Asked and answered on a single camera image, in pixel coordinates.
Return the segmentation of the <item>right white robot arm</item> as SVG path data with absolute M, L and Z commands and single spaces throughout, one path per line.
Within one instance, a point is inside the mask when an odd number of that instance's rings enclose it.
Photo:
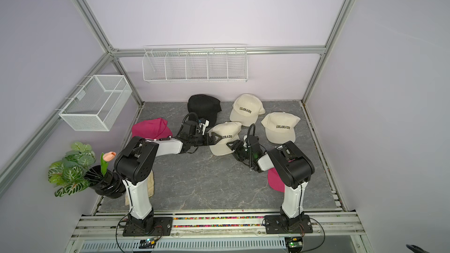
M 241 140 L 226 144 L 239 162 L 256 172 L 275 169 L 284 184 L 284 200 L 279 215 L 263 218 L 267 233 L 311 233 L 311 221 L 303 208 L 306 187 L 315 173 L 311 160 L 292 141 L 265 153 L 258 142 L 246 145 Z

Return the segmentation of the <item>cream colorado cap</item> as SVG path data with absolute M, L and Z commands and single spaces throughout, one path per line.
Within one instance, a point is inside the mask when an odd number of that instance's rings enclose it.
M 252 94 L 242 94 L 233 103 L 230 121 L 250 127 L 257 122 L 260 115 L 265 113 L 266 110 L 263 107 L 263 103 L 258 97 Z
M 226 146 L 228 142 L 239 140 L 239 133 L 241 131 L 241 123 L 226 122 L 214 126 L 208 133 L 215 132 L 222 136 L 222 140 L 216 145 L 210 145 L 210 151 L 216 156 L 224 156 L 232 153 Z

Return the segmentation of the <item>black cap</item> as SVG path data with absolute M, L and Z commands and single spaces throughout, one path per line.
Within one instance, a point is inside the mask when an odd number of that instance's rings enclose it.
M 187 102 L 188 112 L 194 112 L 199 118 L 209 121 L 209 127 L 216 125 L 218 113 L 221 112 L 220 100 L 205 94 L 196 94 Z

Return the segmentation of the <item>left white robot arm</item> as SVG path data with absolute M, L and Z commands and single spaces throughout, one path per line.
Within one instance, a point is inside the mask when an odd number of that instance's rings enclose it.
M 148 195 L 148 177 L 158 156 L 188 152 L 191 147 L 212 146 L 221 141 L 217 133 L 146 139 L 133 137 L 119 153 L 114 171 L 122 179 L 129 201 L 128 221 L 145 233 L 156 227 L 154 210 Z

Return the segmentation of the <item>cream Colorado cap back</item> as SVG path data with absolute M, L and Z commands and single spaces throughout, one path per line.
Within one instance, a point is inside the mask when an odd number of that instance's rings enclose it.
M 263 103 L 258 97 L 252 94 L 242 94 L 233 103 L 230 121 L 250 127 L 257 122 L 260 115 L 265 113 L 266 110 L 263 107 Z

